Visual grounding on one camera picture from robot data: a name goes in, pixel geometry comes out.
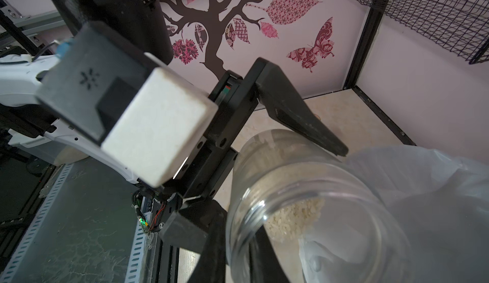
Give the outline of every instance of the screw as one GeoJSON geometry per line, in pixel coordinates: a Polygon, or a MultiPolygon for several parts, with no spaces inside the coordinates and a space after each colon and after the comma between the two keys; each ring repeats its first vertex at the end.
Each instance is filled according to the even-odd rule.
{"type": "Polygon", "coordinates": [[[10,13],[11,17],[17,18],[17,14],[15,12],[11,11],[10,9],[8,10],[8,12],[10,13]]]}

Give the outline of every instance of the white foam pad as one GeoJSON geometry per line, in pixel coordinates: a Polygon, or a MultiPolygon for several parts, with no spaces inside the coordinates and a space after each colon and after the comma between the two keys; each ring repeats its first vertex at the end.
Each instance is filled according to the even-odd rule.
{"type": "Polygon", "coordinates": [[[202,91],[178,74],[157,67],[101,148],[157,187],[175,175],[217,109],[202,91]]]}

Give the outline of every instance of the rice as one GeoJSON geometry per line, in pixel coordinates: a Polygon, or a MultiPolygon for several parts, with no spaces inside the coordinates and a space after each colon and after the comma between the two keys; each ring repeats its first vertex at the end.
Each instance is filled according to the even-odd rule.
{"type": "Polygon", "coordinates": [[[323,198],[313,198],[281,208],[265,222],[268,237],[278,242],[299,238],[321,217],[323,206],[323,198]]]}

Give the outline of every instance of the perforated metal strip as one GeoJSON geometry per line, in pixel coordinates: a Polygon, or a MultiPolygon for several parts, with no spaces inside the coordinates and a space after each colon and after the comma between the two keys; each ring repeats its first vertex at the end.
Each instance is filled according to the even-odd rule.
{"type": "MultiPolygon", "coordinates": [[[[144,217],[146,217],[147,220],[150,220],[151,212],[144,213],[144,217]]],[[[141,266],[143,264],[144,248],[146,246],[146,235],[144,234],[138,220],[136,223],[134,239],[132,240],[131,255],[129,256],[129,263],[127,265],[127,273],[124,283],[139,283],[141,266]]]]}
{"type": "Polygon", "coordinates": [[[41,227],[41,225],[44,222],[44,219],[46,218],[47,212],[49,212],[49,209],[51,209],[51,206],[53,205],[54,200],[58,196],[61,186],[63,185],[64,181],[68,177],[68,174],[70,173],[72,167],[73,167],[73,163],[67,164],[61,170],[58,179],[56,179],[56,182],[53,184],[51,191],[49,191],[49,195],[46,197],[43,204],[37,211],[36,217],[34,217],[31,225],[29,226],[28,230],[25,232],[21,242],[17,246],[17,249],[15,250],[12,257],[10,258],[10,261],[8,262],[7,266],[5,267],[5,270],[3,271],[2,276],[0,277],[0,283],[12,282],[12,278],[15,276],[15,273],[17,272],[19,265],[21,264],[30,245],[33,243],[34,237],[36,237],[39,228],[41,227]]]}

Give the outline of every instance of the tree trunk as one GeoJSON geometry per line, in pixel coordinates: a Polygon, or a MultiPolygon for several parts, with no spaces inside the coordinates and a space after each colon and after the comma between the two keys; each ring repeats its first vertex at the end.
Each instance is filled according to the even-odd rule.
{"type": "Polygon", "coordinates": [[[207,48],[205,49],[205,62],[203,64],[216,75],[217,80],[220,80],[226,70],[223,68],[224,62],[217,57],[217,50],[221,46],[225,26],[224,28],[221,28],[216,25],[212,27],[212,29],[213,30],[209,30],[206,27],[209,40],[207,42],[207,48]]]}

